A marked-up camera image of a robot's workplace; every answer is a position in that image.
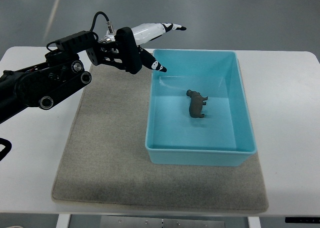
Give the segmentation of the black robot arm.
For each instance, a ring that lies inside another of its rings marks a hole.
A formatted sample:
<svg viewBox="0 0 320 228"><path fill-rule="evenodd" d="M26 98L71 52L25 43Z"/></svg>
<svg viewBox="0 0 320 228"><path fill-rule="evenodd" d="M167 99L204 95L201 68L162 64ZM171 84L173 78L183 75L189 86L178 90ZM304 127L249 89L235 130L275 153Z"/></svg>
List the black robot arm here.
<svg viewBox="0 0 320 228"><path fill-rule="evenodd" d="M49 110L87 86L92 78L80 61L79 52L96 49L111 53L131 36L128 27L118 29L109 41L99 40L93 28L53 41L56 49L49 50L45 62L17 71L4 70L0 78L0 121L5 122L28 107Z"/></svg>

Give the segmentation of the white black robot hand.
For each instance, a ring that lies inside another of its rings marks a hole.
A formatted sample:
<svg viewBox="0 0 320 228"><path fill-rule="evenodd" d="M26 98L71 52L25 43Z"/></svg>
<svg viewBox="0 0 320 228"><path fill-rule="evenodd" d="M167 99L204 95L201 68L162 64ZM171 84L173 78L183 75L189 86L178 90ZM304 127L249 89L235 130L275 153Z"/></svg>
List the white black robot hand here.
<svg viewBox="0 0 320 228"><path fill-rule="evenodd" d="M162 66L149 52L141 48L142 44L155 40L171 30L185 31L186 27L175 23L143 23L130 29L135 39L135 49L137 50L138 64L136 67L126 65L124 70L130 74L137 74L142 66L160 72L167 72L167 68Z"/></svg>

